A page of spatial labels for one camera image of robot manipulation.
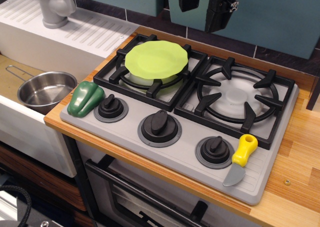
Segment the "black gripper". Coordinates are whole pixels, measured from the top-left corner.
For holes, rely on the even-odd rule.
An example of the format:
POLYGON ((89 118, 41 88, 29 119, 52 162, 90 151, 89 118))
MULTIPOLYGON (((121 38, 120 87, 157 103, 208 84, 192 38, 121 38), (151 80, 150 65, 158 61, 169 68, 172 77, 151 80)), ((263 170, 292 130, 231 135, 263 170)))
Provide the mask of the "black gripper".
MULTIPOLYGON (((198 8, 200 0, 178 0, 182 12, 198 8)), ((226 28, 233 12, 237 9, 237 0, 209 0, 206 11, 205 28, 213 33, 226 28)))

